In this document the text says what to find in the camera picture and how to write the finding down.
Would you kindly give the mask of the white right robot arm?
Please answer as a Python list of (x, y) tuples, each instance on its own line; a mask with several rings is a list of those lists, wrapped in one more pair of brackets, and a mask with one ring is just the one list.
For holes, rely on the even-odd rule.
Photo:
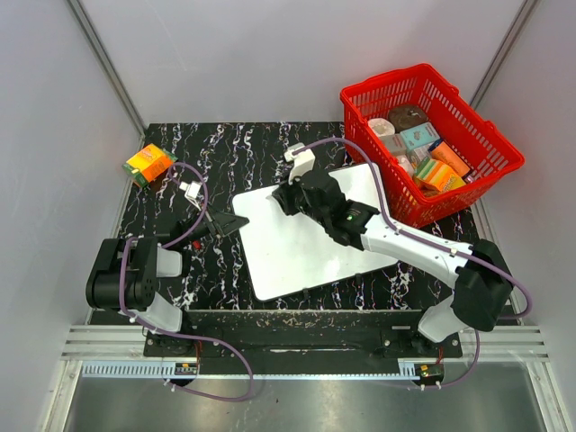
[(346, 198), (336, 178), (317, 170), (281, 182), (272, 196), (285, 215), (307, 216), (336, 243), (398, 259), (451, 288), (451, 295), (427, 308), (410, 332), (409, 345), (417, 355), (432, 355), (463, 329), (490, 332), (500, 320), (513, 285), (495, 243), (450, 241), (406, 226)]

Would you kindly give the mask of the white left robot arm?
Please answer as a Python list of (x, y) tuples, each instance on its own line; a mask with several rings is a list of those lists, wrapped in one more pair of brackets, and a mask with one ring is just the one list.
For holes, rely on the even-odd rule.
[(205, 238), (226, 238), (249, 224), (249, 218), (210, 207), (201, 220), (174, 220), (170, 229), (139, 238), (129, 246), (122, 238), (103, 240), (85, 297), (97, 310), (114, 311), (131, 320), (144, 320), (154, 330), (166, 330), (164, 346), (176, 356), (193, 350), (195, 335), (183, 326), (181, 309), (159, 292), (163, 279), (178, 278), (190, 269), (188, 246)]

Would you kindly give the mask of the white whiteboard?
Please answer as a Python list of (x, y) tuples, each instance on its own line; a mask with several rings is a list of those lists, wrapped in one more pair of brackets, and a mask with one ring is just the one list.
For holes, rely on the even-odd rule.
[(298, 213), (286, 216), (268, 186), (239, 193), (233, 211), (249, 219), (239, 230), (252, 290), (261, 302), (394, 266), (381, 254), (343, 247)]

